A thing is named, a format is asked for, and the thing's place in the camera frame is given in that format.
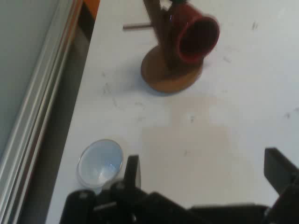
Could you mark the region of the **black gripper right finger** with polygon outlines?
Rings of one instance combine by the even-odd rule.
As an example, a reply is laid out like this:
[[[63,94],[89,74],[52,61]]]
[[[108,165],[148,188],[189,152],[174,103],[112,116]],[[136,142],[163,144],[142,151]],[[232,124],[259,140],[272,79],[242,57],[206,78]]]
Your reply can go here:
[[[264,152],[264,176],[279,194],[265,213],[264,224],[299,222],[299,169],[277,148]]]

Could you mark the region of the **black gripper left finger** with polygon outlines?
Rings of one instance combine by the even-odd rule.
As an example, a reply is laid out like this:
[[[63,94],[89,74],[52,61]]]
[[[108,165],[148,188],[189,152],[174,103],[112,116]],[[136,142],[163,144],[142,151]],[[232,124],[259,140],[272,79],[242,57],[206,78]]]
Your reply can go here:
[[[148,194],[141,190],[141,169],[138,155],[128,157],[124,177],[110,188],[110,196],[125,210],[145,210]]]

